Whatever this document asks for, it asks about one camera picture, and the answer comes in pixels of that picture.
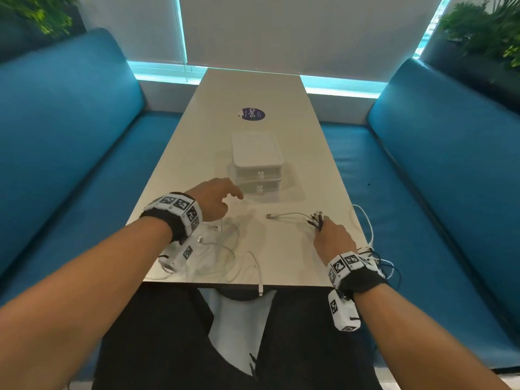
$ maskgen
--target potted plant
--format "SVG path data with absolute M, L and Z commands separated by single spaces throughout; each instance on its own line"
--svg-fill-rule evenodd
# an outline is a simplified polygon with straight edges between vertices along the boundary
M 520 113 L 520 0 L 458 3 L 421 59 Z
M 77 0 L 0 0 L 0 62 L 84 33 Z

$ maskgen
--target sticker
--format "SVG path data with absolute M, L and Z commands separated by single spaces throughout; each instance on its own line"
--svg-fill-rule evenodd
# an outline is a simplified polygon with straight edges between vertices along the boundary
M 243 108 L 238 116 L 247 121 L 261 121 L 265 117 L 265 112 L 257 108 Z

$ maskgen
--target forearm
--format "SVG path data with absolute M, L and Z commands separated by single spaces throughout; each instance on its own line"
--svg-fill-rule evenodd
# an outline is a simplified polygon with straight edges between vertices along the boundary
M 508 390 L 471 351 L 386 284 L 356 306 L 402 390 Z
M 60 388 L 116 320 L 172 238 L 144 217 L 0 309 L 0 383 Z

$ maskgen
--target hand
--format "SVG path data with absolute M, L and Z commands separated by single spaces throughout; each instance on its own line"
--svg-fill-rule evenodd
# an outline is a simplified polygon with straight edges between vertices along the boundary
M 323 264 L 329 262 L 342 253 L 357 253 L 356 242 L 342 225 L 337 225 L 328 216 L 323 218 L 321 232 L 316 229 L 314 248 Z
M 188 190 L 186 194 L 193 197 L 199 204 L 204 222 L 213 222 L 226 215 L 228 206 L 222 200 L 228 194 L 238 197 L 240 200 L 244 199 L 244 193 L 229 178 L 214 178 L 203 182 Z

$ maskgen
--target table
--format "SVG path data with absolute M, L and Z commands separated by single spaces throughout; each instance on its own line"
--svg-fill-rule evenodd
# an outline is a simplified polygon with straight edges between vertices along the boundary
M 262 120 L 241 117 L 260 109 Z M 128 222 L 170 191 L 185 191 L 214 177 L 227 177 L 231 166 L 231 133 L 268 131 L 285 157 L 279 197 L 228 197 L 225 224 L 240 229 L 231 284 L 257 284 L 254 253 L 264 285 L 327 286 L 326 268 L 313 247 L 314 229 L 304 217 L 267 219 L 268 213 L 323 211 L 345 226 L 359 248 L 367 246 L 309 97 L 297 75 L 208 69 L 169 141 Z M 219 260 L 224 260 L 222 252 Z M 147 279 L 166 275 L 156 262 Z M 163 282 L 220 283 L 221 275 L 174 274 Z

